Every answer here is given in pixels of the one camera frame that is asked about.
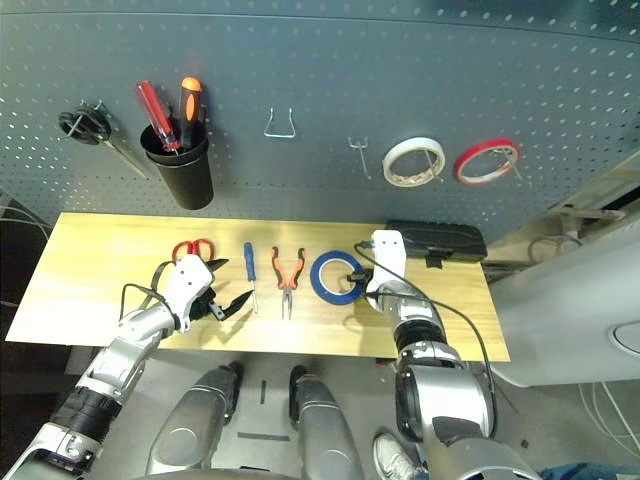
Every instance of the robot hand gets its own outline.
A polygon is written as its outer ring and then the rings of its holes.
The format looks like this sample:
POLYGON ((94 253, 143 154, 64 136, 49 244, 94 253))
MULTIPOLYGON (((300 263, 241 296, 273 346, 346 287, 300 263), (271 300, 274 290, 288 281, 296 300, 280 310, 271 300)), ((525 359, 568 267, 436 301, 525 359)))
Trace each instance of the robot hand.
POLYGON ((376 266, 366 292, 371 306, 391 318, 398 429, 423 443, 430 478, 539 480, 515 451, 487 438, 493 419, 480 385, 448 345, 433 303, 404 280, 400 232, 377 230, 372 240, 376 266))
POLYGON ((204 298, 207 307, 214 313, 222 312, 224 318, 246 302, 251 292, 224 310, 213 301, 215 293, 209 287, 214 280, 213 271, 224 263, 226 260, 205 263, 197 255, 185 255, 179 260, 169 276, 165 296, 151 292, 158 303, 120 320, 118 336, 91 362, 74 391, 42 426, 4 479, 68 480, 87 472, 101 452, 111 422, 138 383, 145 360, 162 339, 176 330, 188 331, 191 320, 196 319, 194 302, 204 298))

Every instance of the red tape roll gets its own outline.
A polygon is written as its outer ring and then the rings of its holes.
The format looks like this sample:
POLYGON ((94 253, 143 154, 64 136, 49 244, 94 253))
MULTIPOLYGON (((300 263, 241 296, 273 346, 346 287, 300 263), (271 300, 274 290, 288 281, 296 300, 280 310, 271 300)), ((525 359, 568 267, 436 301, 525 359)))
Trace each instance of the red tape roll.
POLYGON ((458 160, 456 160, 455 165, 453 166, 453 173, 458 181, 464 185, 486 185, 487 183, 495 182, 499 178, 509 173, 511 170, 513 170, 513 166, 519 161, 520 149, 518 148, 518 146, 507 138, 496 138, 483 143, 479 143, 478 145, 474 145, 469 150, 460 155, 458 160), (480 175, 478 177, 468 177, 463 174, 464 167, 467 164, 471 163, 476 157, 492 150, 498 149, 511 150, 511 152, 513 153, 512 162, 509 162, 509 160, 505 160, 505 162, 493 172, 487 173, 485 175, 480 175))

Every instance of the orange pliers handle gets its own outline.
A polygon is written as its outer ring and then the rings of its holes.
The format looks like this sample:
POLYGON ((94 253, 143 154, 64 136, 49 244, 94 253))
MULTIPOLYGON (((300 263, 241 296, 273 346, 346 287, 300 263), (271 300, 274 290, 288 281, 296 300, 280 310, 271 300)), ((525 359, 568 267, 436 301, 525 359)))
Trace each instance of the orange pliers handle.
POLYGON ((171 258, 173 259, 174 262, 178 260, 178 254, 182 249, 184 249, 184 247, 187 247, 187 254, 198 255, 205 262, 211 261, 215 257, 215 247, 213 246, 213 243, 211 243, 211 240, 207 238, 199 238, 197 240, 194 240, 193 242, 189 240, 185 240, 184 242, 180 242, 175 247, 173 247, 173 252, 171 252, 171 258), (207 248, 209 249, 209 258, 205 258, 202 255, 200 255, 200 245, 207 246, 207 248))
POLYGON ((296 268, 293 270, 291 278, 287 281, 287 274, 285 273, 284 268, 280 263, 280 258, 278 258, 278 247, 273 247, 271 249, 271 265, 273 266, 273 271, 276 272, 276 277, 278 278, 278 288, 280 290, 284 290, 287 286, 291 287, 291 289, 293 290, 298 288, 298 277, 300 277, 302 269, 304 268, 304 258, 304 248, 299 248, 298 263, 296 263, 296 268))

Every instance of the person's foot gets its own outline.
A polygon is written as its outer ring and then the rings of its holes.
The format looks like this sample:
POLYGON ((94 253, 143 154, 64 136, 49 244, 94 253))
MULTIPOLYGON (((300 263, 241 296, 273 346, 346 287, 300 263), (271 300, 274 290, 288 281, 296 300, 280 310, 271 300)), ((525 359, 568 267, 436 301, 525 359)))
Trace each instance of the person's foot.
POLYGON ((390 433, 381 433, 373 440, 373 463, 382 480, 413 480, 424 472, 390 433))

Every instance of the white tape roll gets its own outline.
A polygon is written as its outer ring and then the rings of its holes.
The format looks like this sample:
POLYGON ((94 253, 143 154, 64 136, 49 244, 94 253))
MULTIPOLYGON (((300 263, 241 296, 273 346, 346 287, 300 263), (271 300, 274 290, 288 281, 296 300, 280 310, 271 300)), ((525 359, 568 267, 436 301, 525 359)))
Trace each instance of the white tape roll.
POLYGON ((418 185, 424 185, 430 182, 442 172, 444 161, 444 152, 438 142, 431 138, 415 137, 400 142, 387 152, 384 160, 382 160, 382 171, 384 172, 384 178, 391 185, 395 185, 396 187, 417 187, 418 185), (429 157, 427 158, 427 169, 424 172, 405 177, 391 171, 391 166, 401 156, 415 151, 423 151, 427 156, 429 153, 435 156, 435 159, 431 159, 431 164, 429 163, 429 157))

